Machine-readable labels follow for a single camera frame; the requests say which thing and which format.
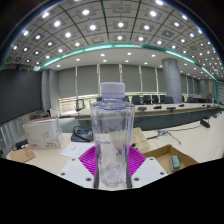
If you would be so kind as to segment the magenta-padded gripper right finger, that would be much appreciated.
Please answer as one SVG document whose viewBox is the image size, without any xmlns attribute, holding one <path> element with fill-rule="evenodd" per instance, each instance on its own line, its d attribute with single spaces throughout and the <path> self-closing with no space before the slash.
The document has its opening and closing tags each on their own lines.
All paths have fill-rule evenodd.
<svg viewBox="0 0 224 224">
<path fill-rule="evenodd" d="M 130 147 L 128 153 L 127 188 L 140 188 L 157 181 L 168 173 L 154 157 L 146 157 Z"/>
</svg>

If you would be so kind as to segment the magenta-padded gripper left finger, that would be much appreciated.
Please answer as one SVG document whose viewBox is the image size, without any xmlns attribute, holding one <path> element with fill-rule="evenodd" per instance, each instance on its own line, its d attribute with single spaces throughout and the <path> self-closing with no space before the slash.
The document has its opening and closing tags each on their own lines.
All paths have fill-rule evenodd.
<svg viewBox="0 0 224 224">
<path fill-rule="evenodd" d="M 71 158 L 59 176 L 81 187 L 94 189 L 98 185 L 95 147 L 89 148 L 78 158 Z"/>
</svg>

